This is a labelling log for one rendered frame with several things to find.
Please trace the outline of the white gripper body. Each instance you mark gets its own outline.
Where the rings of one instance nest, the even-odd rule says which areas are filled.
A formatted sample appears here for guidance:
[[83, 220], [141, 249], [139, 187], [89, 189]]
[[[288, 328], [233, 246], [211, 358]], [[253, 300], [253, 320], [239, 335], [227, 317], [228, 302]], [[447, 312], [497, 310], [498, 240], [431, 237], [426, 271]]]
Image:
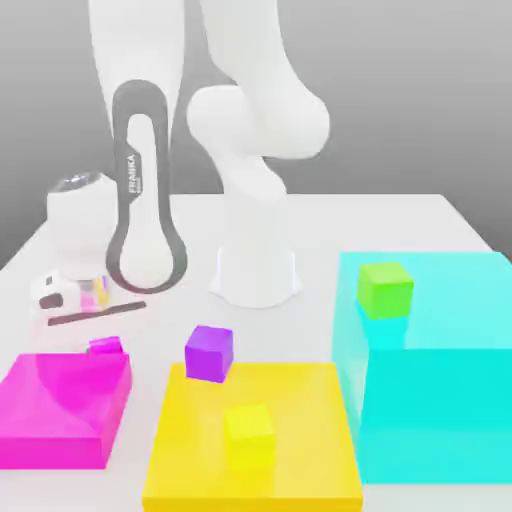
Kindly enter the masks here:
[[32, 349], [35, 352], [80, 352], [96, 339], [121, 337], [141, 316], [145, 301], [130, 301], [102, 310], [51, 313], [35, 320]]

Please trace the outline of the small magenta cube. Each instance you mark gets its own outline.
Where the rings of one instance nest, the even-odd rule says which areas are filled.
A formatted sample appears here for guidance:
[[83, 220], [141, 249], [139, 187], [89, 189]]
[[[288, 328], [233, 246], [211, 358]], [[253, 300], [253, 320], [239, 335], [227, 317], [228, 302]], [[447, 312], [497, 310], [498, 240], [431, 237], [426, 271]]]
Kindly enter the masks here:
[[119, 336], [109, 336], [91, 340], [87, 352], [92, 354], [123, 353], [123, 346]]

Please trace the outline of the small purple cube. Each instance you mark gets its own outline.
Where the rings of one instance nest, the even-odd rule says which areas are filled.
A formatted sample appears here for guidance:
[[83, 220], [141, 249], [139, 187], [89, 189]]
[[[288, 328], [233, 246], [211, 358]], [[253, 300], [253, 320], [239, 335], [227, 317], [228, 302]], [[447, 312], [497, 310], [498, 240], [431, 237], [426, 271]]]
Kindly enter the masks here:
[[186, 377], [223, 383], [233, 358], [231, 329], [197, 325], [185, 345]]

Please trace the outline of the small yellow cube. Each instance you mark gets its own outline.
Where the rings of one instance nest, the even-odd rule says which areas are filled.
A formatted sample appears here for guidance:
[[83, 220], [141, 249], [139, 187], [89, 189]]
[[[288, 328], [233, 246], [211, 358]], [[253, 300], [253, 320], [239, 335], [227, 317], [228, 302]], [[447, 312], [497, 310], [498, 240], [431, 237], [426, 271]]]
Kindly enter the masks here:
[[227, 408], [224, 412], [224, 432], [231, 469], [253, 471], [274, 466], [276, 429], [265, 403]]

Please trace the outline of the small green cube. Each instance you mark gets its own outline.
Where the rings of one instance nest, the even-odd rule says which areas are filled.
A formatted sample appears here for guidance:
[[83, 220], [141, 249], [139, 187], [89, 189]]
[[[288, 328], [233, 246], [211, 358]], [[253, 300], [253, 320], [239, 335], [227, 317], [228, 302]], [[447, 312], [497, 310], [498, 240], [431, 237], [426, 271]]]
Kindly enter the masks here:
[[362, 264], [357, 281], [357, 300], [370, 320], [407, 317], [414, 280], [399, 262]]

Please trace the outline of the large magenta box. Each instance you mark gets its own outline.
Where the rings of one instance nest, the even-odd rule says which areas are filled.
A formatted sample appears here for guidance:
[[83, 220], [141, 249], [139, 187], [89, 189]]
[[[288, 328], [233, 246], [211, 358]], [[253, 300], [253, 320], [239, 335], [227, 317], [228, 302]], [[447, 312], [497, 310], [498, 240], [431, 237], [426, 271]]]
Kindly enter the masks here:
[[19, 355], [0, 381], [0, 469], [104, 469], [131, 387], [124, 352]]

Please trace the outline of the large yellow box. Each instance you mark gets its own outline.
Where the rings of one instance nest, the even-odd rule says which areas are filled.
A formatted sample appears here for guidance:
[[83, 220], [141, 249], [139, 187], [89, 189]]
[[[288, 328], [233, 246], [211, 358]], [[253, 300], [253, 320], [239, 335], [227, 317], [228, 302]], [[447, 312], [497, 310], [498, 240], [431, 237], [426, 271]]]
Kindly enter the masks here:
[[[225, 413], [266, 405], [275, 448], [253, 468]], [[143, 512], [362, 512], [363, 492], [332, 363], [235, 363], [224, 383], [172, 365], [142, 493]]]

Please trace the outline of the large cyan box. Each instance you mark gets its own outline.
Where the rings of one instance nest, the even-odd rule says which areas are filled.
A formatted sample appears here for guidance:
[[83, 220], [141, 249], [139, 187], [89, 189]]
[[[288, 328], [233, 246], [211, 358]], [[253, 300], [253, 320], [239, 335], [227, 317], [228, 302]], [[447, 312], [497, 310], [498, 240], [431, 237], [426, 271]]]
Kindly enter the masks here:
[[[395, 261], [407, 316], [372, 320], [359, 269]], [[344, 252], [332, 359], [365, 484], [512, 484], [512, 262], [498, 252]]]

